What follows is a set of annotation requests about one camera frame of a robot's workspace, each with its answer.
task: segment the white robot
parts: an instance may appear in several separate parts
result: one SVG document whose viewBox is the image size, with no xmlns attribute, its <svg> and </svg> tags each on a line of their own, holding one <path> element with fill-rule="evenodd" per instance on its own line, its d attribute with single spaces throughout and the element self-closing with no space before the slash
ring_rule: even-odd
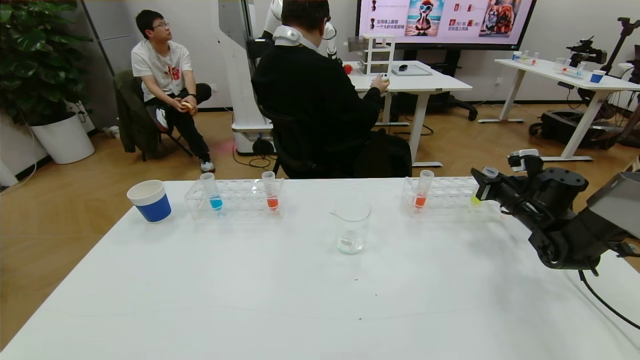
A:
<svg viewBox="0 0 640 360">
<path fill-rule="evenodd" d="M 282 25 L 282 0 L 272 0 L 267 11 L 262 40 L 253 39 L 255 7 L 252 0 L 214 0 L 211 11 L 213 31 L 224 48 L 223 55 L 234 108 L 234 123 L 231 128 L 234 131 L 236 149 L 239 154 L 252 154 L 253 143 L 258 138 L 271 141 L 272 125 L 269 119 L 260 114 L 255 102 L 251 77 L 256 62 L 250 58 L 248 44 L 273 39 L 277 44 L 301 44 L 316 51 L 317 48 L 295 29 Z M 336 29 L 327 22 L 323 37 L 327 40 L 327 57 L 340 61 L 335 46 L 336 34 Z"/>
</svg>

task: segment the blue liquid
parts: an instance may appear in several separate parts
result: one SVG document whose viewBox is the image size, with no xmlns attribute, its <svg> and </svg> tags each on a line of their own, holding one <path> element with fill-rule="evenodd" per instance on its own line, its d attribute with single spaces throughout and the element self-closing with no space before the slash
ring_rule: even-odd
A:
<svg viewBox="0 0 640 360">
<path fill-rule="evenodd" d="M 222 208 L 222 199 L 220 196 L 212 196 L 209 198 L 209 204 L 213 210 L 220 210 Z"/>
</svg>

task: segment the blue paper cup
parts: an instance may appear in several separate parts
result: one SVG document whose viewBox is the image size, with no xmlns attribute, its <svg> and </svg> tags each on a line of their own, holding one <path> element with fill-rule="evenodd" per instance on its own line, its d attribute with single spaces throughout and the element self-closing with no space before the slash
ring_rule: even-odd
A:
<svg viewBox="0 0 640 360">
<path fill-rule="evenodd" d="M 148 222 L 160 222 L 171 214 L 169 199 L 160 180 L 147 180 L 133 186 L 127 197 Z"/>
<path fill-rule="evenodd" d="M 604 74 L 606 73 L 602 70 L 594 70 L 593 74 L 591 75 L 591 82 L 596 84 L 599 83 L 604 77 Z"/>
</svg>

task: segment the cartoon image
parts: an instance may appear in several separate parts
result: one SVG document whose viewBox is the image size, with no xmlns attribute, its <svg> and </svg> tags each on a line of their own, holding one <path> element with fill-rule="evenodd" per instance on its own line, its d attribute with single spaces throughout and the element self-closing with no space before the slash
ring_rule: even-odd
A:
<svg viewBox="0 0 640 360">
<path fill-rule="evenodd" d="M 489 0 L 481 37 L 510 37 L 522 0 Z"/>
<path fill-rule="evenodd" d="M 443 7 L 443 0 L 411 0 L 405 36 L 437 36 Z"/>
</svg>

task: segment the neck device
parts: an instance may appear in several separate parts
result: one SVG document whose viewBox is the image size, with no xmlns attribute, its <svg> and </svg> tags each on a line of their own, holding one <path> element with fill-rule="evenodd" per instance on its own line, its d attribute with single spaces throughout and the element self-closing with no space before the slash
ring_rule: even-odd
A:
<svg viewBox="0 0 640 360">
<path fill-rule="evenodd" d="M 290 27 L 285 25 L 280 25 L 276 31 L 273 33 L 273 40 L 275 41 L 275 45 L 282 46 L 298 46 L 302 45 L 308 47 L 309 49 L 318 52 L 317 46 L 315 46 L 311 41 L 307 40 L 302 34 Z"/>
</svg>

